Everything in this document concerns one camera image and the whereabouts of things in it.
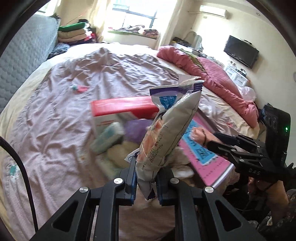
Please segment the purple object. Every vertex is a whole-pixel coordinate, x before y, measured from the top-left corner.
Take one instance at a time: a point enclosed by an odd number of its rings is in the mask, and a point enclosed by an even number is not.
[[[124,126],[125,135],[124,139],[137,144],[141,144],[147,129],[147,126],[151,126],[152,120],[140,119],[130,120],[126,122]]]

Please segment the person's arm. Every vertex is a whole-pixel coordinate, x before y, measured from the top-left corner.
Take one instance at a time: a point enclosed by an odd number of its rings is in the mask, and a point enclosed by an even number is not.
[[[205,148],[207,147],[208,142],[212,140],[222,143],[217,137],[215,137],[212,133],[210,133],[207,129],[203,127],[193,128],[190,137],[198,144],[203,145]],[[257,189],[261,191],[265,190],[268,186],[270,186],[270,183],[250,178],[248,186],[249,194],[254,194]],[[266,193],[266,204],[271,210],[273,224],[276,224],[279,220],[285,217],[289,205],[289,200],[286,195],[283,182],[278,181],[270,188],[268,188],[266,190]]]

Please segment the blue-gray quilted headboard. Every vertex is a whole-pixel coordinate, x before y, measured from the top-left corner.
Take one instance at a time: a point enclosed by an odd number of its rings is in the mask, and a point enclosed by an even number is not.
[[[0,57],[0,113],[8,101],[53,50],[60,19],[34,14]]]

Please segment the beige curtain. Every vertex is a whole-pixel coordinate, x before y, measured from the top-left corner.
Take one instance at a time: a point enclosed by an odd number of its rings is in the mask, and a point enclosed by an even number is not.
[[[164,9],[164,11],[160,12],[161,13],[160,16],[163,17],[161,21],[163,28],[160,29],[160,37],[157,40],[155,49],[158,49],[160,46],[165,46],[170,44],[183,4],[184,4],[184,0],[176,0],[175,7],[174,8],[172,7],[171,9],[168,10],[168,6],[170,5],[172,6],[172,1],[170,1],[170,4],[168,5],[166,4],[165,6],[166,8]]]
[[[88,20],[92,27],[96,27],[96,37],[98,42],[103,41],[103,30],[105,18],[112,10],[112,0],[94,0]]]

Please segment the black flat-screen television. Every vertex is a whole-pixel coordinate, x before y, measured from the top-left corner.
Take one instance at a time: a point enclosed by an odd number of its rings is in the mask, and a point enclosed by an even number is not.
[[[259,54],[252,45],[233,36],[229,36],[224,52],[249,68],[254,66]]]

